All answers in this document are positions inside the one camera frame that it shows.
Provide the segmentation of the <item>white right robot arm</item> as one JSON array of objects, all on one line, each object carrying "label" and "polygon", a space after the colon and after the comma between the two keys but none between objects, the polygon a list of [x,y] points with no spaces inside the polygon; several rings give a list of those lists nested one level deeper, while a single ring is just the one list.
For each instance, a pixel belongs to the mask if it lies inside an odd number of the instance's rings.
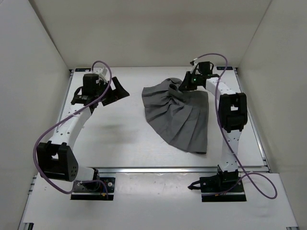
[{"label": "white right robot arm", "polygon": [[193,60],[191,65],[192,69],[186,73],[179,90],[194,91],[202,86],[214,95],[217,121],[223,136],[222,155],[214,179],[217,190],[226,192],[238,180],[236,156],[242,130],[248,121],[247,97],[213,74],[213,63]]}]

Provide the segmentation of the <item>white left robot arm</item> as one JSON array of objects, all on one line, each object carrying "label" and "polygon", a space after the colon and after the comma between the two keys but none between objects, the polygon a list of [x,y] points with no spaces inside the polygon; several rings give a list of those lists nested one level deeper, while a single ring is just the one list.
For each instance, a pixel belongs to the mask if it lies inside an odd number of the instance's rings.
[{"label": "white left robot arm", "polygon": [[117,77],[106,79],[107,71],[107,68],[99,68],[83,75],[83,84],[75,90],[64,121],[47,142],[38,144],[36,164],[41,176],[78,181],[90,191],[99,188],[98,170],[81,166],[73,154],[73,147],[84,124],[99,104],[106,106],[129,96]]}]

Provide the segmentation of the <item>grey pleated skirt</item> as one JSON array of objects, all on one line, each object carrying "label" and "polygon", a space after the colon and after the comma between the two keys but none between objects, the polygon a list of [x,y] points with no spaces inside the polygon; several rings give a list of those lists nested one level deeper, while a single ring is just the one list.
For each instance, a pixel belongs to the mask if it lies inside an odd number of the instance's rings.
[{"label": "grey pleated skirt", "polygon": [[206,154],[209,99],[205,91],[180,91],[182,80],[168,78],[142,90],[145,118],[169,145]]}]

